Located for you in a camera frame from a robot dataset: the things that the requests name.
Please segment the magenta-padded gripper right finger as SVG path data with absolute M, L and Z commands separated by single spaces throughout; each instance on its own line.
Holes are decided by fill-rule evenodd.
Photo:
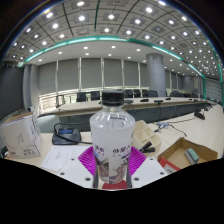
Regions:
M 166 176 L 166 171 L 154 157 L 146 157 L 136 148 L 131 149 L 127 183 L 131 188 L 140 188 Z

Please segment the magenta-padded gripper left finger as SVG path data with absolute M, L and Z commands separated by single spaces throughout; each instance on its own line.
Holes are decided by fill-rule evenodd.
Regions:
M 76 158 L 69 159 L 57 175 L 84 188 L 93 188 L 97 173 L 93 148 L 89 147 Z

